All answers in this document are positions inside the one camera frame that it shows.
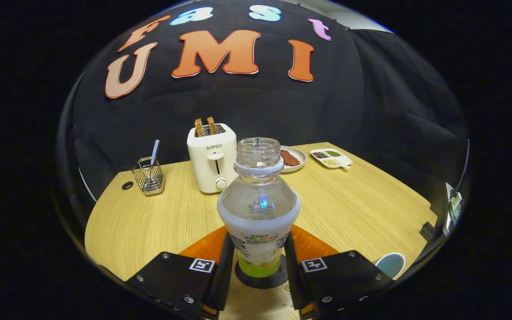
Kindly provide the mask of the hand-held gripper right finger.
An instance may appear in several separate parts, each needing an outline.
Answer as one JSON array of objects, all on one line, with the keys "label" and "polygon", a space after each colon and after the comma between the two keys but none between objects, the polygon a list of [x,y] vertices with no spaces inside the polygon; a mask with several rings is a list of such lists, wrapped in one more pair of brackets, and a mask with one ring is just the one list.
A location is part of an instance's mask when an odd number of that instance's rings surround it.
[{"label": "hand-held gripper right finger", "polygon": [[361,320],[393,279],[359,251],[340,252],[297,226],[284,244],[293,308],[301,320]]}]

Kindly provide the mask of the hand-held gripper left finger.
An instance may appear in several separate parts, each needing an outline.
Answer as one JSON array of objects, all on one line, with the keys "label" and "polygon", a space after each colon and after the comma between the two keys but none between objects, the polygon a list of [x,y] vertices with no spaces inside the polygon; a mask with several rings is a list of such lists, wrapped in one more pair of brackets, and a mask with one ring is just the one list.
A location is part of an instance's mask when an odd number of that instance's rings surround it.
[{"label": "hand-held gripper left finger", "polygon": [[234,245],[225,227],[181,253],[161,252],[126,283],[158,305],[164,320],[217,320],[225,309]]}]

